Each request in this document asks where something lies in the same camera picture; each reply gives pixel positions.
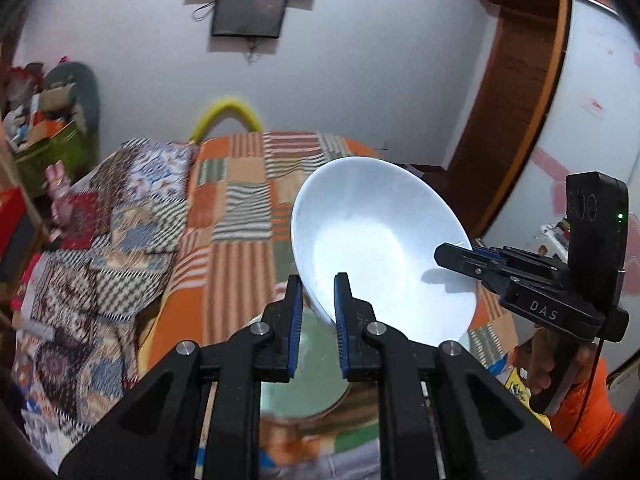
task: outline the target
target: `fabric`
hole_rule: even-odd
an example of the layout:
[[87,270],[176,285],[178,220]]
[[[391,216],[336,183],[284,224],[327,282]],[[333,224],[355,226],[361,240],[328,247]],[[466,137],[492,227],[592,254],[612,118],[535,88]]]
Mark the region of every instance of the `fabric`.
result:
[[95,234],[105,235],[111,229],[111,210],[122,201],[124,181],[133,159],[148,144],[142,142],[127,143],[117,152],[103,161],[91,179],[90,189],[97,192]]
[[[317,168],[350,155],[376,153],[351,139],[309,132],[237,134],[201,145],[175,267],[161,314],[139,355],[148,356],[148,361],[140,361],[143,370],[182,339],[200,345],[228,339],[284,296],[288,276],[296,272],[290,216],[297,193]],[[478,331],[476,355],[484,352],[487,366],[517,344],[510,339],[508,323],[500,321],[511,315],[490,300],[479,299],[472,326]],[[490,342],[479,336],[483,327],[492,331]],[[318,420],[297,426],[262,420],[263,474],[299,472],[295,465],[306,463],[305,471],[313,475],[325,457],[342,456],[377,436],[377,390],[354,384],[343,401]]]
[[125,251],[113,246],[96,248],[92,251],[90,268],[93,270],[148,270],[149,272],[171,271],[170,254],[147,254],[142,250]]
[[151,206],[156,229],[146,245],[147,253],[174,253],[187,224],[189,203],[186,200],[158,201]]
[[82,250],[91,247],[97,219],[97,193],[93,191],[73,193],[69,201],[73,205],[72,217],[60,243],[61,249]]
[[20,278],[20,284],[18,288],[15,289],[14,296],[11,298],[11,310],[16,312],[22,308],[22,302],[24,301],[24,295],[27,292],[27,284],[31,279],[31,273],[35,268],[36,264],[40,260],[42,253],[35,253],[29,263],[27,264],[27,268],[24,270],[22,277]]
[[100,270],[96,276],[97,311],[113,320],[130,320],[162,294],[166,270]]
[[115,206],[111,213],[111,244],[130,253],[144,250],[156,231],[151,200],[137,200]]
[[[558,412],[549,417],[551,428],[558,438],[564,440],[571,433],[582,409],[589,381],[569,389]],[[598,360],[587,406],[577,430],[567,446],[581,462],[585,463],[597,455],[622,423],[623,415],[615,412],[607,396],[607,365],[603,357]]]
[[43,253],[24,277],[12,377],[28,438],[53,471],[138,377],[134,316],[162,294],[174,254],[146,253],[135,231],[164,218],[152,216],[150,197],[123,198],[133,158],[158,146],[133,139],[93,171],[81,183],[94,196],[92,239],[82,250]]
[[176,144],[140,152],[133,160],[127,176],[127,199],[184,198],[186,173],[192,155],[193,150],[189,146]]
[[500,306],[499,297],[476,282],[478,304],[469,325],[471,355],[486,368],[500,362],[518,345],[513,316]]

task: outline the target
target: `patchwork quilt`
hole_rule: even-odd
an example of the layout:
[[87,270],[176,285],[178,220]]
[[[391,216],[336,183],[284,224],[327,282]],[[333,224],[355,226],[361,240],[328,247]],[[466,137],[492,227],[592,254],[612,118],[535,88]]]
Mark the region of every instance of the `patchwork quilt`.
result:
[[138,378],[134,320],[173,268],[193,154],[124,144],[74,186],[77,228],[23,279],[12,377],[25,433],[53,471]]

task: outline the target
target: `person's hand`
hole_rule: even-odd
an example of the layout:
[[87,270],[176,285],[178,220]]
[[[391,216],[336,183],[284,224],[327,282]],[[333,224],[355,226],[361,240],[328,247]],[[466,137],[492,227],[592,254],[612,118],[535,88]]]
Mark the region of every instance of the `person's hand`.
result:
[[[531,352],[523,352],[523,356],[518,356],[516,366],[527,371],[525,385],[532,394],[551,386],[551,376],[549,372],[554,369],[554,338],[557,336],[546,328],[538,328],[532,339]],[[574,384],[581,384],[589,378],[593,362],[595,359],[596,345],[584,345],[575,355],[575,360],[582,367],[578,371]]]

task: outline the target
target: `white wall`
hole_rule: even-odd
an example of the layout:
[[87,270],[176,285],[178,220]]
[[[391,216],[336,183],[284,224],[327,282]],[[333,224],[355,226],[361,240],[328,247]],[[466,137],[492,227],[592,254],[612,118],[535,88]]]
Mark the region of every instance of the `white wall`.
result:
[[389,160],[439,165],[495,27],[480,0],[293,0],[312,9],[289,7],[263,46],[275,53],[248,65],[242,40],[209,42],[192,1],[35,0],[17,62],[69,56],[95,70],[103,156],[133,136],[186,139],[216,98],[238,94],[267,129],[386,141]]
[[447,150],[444,154],[442,167],[445,170],[449,169],[449,165],[453,160],[453,156],[456,154],[456,148],[460,143],[462,134],[465,132],[466,124],[469,122],[469,117],[471,115],[471,112],[473,111],[474,105],[476,104],[476,97],[478,97],[480,85],[482,84],[482,80],[484,79],[484,72],[486,71],[489,57],[491,56],[491,50],[494,46],[495,29],[498,26],[500,6],[487,2],[486,7],[489,12],[489,21],[484,30],[484,38],[482,38],[480,50],[478,51],[478,58],[476,59],[476,66],[473,69],[473,73],[469,81],[469,86],[466,90],[465,100],[462,104],[462,107],[460,108],[460,112],[458,113],[458,121],[456,122],[456,126],[453,129],[452,135],[449,139]]

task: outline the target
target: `white bowl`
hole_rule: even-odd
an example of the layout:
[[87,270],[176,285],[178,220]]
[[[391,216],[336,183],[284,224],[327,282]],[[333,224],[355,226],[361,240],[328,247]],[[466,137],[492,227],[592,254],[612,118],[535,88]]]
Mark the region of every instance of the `white bowl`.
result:
[[407,170],[359,156],[320,167],[296,198],[291,241],[312,306],[328,324],[338,272],[377,320],[412,341],[458,341],[471,323],[474,280],[433,259],[441,243],[471,244],[444,200]]

